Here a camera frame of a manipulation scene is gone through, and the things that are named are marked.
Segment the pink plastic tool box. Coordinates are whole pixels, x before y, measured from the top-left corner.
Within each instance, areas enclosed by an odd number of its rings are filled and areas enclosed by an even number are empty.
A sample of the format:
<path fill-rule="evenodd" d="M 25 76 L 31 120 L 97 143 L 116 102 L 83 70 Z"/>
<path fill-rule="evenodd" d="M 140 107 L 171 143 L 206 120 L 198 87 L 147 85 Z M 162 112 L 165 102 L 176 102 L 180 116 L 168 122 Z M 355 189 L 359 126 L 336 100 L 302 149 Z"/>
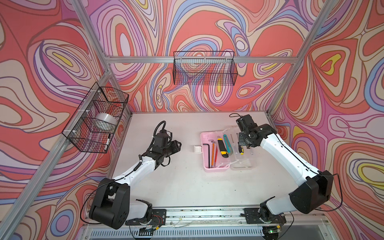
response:
<path fill-rule="evenodd" d="M 202 132 L 201 145 L 196 153 L 203 157 L 203 169 L 207 173 L 226 170 L 250 170 L 256 167 L 256 154 L 252 149 L 239 146 L 240 130 L 231 126 L 221 131 Z"/>

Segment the teal utility knife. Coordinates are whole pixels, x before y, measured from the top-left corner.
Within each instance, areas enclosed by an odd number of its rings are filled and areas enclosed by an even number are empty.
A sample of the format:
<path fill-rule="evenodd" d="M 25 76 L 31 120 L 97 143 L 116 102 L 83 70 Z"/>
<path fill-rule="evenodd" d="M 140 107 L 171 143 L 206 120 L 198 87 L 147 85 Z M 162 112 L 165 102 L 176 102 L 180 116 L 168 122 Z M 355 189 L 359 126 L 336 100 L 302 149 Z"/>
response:
<path fill-rule="evenodd" d="M 223 135 L 223 139 L 224 139 L 224 143 L 226 145 L 228 155 L 231 156 L 234 153 L 231 142 L 229 141 L 229 138 L 226 134 Z"/>

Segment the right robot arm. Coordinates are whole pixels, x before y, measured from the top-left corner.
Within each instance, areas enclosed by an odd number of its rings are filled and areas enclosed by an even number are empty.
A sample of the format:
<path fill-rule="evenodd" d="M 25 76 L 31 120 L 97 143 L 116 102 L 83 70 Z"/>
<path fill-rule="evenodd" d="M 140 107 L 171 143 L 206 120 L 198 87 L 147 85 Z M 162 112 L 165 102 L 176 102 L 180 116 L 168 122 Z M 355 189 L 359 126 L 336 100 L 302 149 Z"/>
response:
<path fill-rule="evenodd" d="M 308 214 L 330 200 L 334 176 L 320 171 L 297 154 L 268 124 L 257 125 L 250 115 L 239 116 L 239 146 L 261 147 L 290 174 L 297 188 L 284 196 L 271 197 L 260 204 L 259 219 L 270 223 L 276 216 L 292 211 Z"/>

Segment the black yellow screwdriver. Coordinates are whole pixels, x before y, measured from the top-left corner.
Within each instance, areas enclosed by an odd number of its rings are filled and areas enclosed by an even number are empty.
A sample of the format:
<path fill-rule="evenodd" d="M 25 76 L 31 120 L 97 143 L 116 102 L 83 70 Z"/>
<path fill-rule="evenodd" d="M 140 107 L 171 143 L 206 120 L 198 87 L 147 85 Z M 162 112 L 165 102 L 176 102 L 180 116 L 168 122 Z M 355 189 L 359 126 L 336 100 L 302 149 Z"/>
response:
<path fill-rule="evenodd" d="M 244 149 L 240 144 L 238 144 L 238 150 L 239 150 L 240 155 L 244 154 Z"/>

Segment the black yellow box cutter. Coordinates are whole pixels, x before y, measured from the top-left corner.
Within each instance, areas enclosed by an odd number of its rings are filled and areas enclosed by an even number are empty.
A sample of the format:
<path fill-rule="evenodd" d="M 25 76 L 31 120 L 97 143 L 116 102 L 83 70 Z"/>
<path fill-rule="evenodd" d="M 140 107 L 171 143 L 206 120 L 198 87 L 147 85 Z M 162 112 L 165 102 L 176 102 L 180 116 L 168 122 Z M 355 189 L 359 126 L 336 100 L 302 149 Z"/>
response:
<path fill-rule="evenodd" d="M 228 158 L 229 155 L 228 155 L 228 152 L 227 152 L 227 149 L 226 149 L 226 145 L 225 145 L 223 139 L 222 138 L 218 138 L 217 143 L 218 143 L 219 151 L 220 151 L 222 157 L 225 158 L 225 159 Z"/>

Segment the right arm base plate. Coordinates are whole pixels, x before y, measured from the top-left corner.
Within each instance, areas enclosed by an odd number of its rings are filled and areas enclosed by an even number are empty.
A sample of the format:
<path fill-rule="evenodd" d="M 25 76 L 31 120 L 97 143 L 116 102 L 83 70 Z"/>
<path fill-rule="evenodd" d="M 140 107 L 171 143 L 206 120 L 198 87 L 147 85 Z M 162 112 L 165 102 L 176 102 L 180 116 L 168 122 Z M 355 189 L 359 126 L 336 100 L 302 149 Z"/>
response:
<path fill-rule="evenodd" d="M 246 219 L 247 224 L 284 225 L 287 222 L 283 214 L 272 215 L 260 208 L 244 208 L 244 212 L 240 216 Z"/>

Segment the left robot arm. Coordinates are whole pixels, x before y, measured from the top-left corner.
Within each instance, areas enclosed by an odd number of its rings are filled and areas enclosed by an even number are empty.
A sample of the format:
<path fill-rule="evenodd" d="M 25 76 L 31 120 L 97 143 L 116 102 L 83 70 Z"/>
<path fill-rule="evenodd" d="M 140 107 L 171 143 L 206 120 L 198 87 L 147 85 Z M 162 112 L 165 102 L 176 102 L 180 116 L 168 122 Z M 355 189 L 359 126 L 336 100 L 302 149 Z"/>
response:
<path fill-rule="evenodd" d="M 154 172 L 165 158 L 181 151 L 182 143 L 172 134 L 161 131 L 153 137 L 149 149 L 139 155 L 137 164 L 121 175 L 103 179 L 96 189 L 89 210 L 89 218 L 100 224 L 119 229 L 128 219 L 142 219 L 148 215 L 151 204 L 144 200 L 131 203 L 131 188 Z"/>

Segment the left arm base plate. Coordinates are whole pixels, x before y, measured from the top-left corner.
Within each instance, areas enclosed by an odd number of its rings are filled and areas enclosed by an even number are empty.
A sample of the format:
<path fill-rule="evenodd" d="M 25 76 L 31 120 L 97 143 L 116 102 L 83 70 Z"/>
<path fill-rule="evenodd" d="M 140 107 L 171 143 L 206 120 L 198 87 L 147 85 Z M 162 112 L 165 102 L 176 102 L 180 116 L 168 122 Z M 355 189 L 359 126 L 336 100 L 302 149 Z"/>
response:
<path fill-rule="evenodd" d="M 152 209 L 141 219 L 132 219 L 125 222 L 126 226 L 161 227 L 166 223 L 166 209 Z"/>

